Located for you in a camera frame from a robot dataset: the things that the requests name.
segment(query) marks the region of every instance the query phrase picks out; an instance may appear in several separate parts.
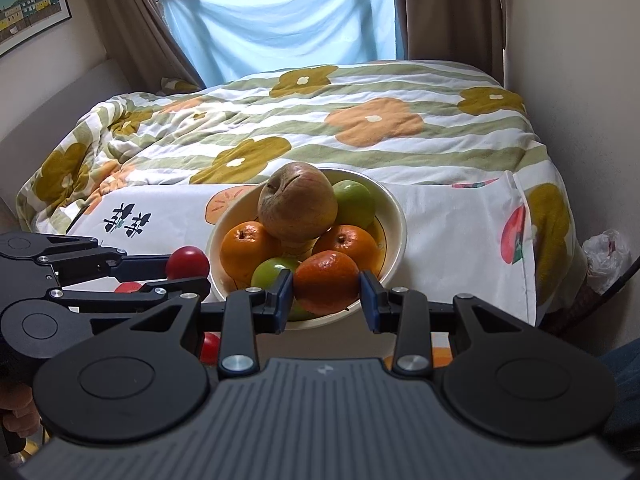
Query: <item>orange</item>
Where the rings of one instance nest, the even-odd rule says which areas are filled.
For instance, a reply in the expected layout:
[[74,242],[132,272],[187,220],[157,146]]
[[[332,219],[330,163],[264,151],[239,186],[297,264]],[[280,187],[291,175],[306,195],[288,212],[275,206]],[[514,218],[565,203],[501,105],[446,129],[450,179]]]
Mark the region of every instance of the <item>orange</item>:
[[369,233],[355,225],[337,225],[325,232],[314,245],[312,254],[337,251],[350,257],[360,270],[380,272],[380,249]]
[[293,273],[293,295],[312,314],[334,314],[358,299],[359,274],[346,254],[323,251],[307,258]]
[[234,280],[248,284],[254,270],[269,258],[282,255],[282,245],[260,222],[238,224],[222,238],[220,264]]
[[254,187],[253,184],[249,186],[234,186],[217,192],[211,197],[205,208],[204,219],[210,224],[215,224],[233,202]]

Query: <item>tomato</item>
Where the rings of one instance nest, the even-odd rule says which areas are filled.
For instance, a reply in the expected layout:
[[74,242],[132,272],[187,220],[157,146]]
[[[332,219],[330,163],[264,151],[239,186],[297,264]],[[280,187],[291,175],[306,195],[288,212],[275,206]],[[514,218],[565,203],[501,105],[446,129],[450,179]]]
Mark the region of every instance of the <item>tomato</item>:
[[220,338],[213,332],[205,332],[202,350],[200,351],[200,362],[206,365],[215,365],[218,362],[219,350]]
[[175,250],[164,268],[168,280],[180,278],[194,278],[209,275],[209,259],[199,248],[193,246],[181,247]]
[[138,282],[124,282],[118,285],[114,292],[137,292],[141,286]]

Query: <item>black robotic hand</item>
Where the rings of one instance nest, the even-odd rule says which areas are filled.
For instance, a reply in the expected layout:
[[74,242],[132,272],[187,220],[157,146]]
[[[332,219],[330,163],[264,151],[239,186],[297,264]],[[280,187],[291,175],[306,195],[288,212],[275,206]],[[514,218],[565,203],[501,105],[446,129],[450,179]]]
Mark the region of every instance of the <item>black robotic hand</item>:
[[[284,330],[289,271],[271,290],[240,290],[224,303],[201,303],[209,293],[202,278],[131,294],[61,288],[105,275],[159,278],[161,259],[126,257],[87,238],[0,237],[0,270],[15,282],[0,292],[5,370],[33,383],[55,435],[19,469],[23,478],[633,473],[597,437],[615,398],[606,368],[469,294],[430,303],[363,272],[369,329],[398,335],[392,370],[377,358],[271,359],[260,370],[255,334]],[[217,383],[196,355],[203,332],[221,330]],[[449,332],[446,368],[432,367],[431,331]]]

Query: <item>framed picture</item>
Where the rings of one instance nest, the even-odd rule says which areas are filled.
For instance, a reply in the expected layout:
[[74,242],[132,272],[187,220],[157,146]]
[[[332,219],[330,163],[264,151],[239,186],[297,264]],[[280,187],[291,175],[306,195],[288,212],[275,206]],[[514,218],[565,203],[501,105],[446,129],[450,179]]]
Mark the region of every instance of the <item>framed picture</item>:
[[69,18],[66,0],[0,0],[0,56]]

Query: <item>bedsheet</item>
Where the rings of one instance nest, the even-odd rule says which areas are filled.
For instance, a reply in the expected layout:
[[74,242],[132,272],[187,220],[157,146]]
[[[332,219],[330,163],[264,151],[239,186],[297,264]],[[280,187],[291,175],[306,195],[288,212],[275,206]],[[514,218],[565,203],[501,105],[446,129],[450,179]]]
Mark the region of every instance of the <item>bedsheet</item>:
[[[190,94],[116,96],[82,117],[26,182],[18,216],[23,228],[65,233],[115,189],[252,184],[292,160],[389,184],[480,187],[511,171],[530,211],[537,304],[570,304],[582,283],[564,184],[522,99],[455,62],[315,66]],[[507,263],[521,257],[522,215],[513,215]]]

